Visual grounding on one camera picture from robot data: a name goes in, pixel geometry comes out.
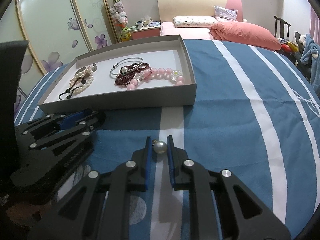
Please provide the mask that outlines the left human hand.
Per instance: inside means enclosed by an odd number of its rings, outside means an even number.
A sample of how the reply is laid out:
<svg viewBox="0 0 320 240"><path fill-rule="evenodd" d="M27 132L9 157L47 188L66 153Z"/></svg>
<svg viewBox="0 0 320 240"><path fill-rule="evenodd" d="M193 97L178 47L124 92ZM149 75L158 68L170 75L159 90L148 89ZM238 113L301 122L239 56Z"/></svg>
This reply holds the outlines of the left human hand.
<svg viewBox="0 0 320 240"><path fill-rule="evenodd" d="M40 206L18 203L7 211L1 211L1 239L27 239L30 228L51 207L51 201Z"/></svg>

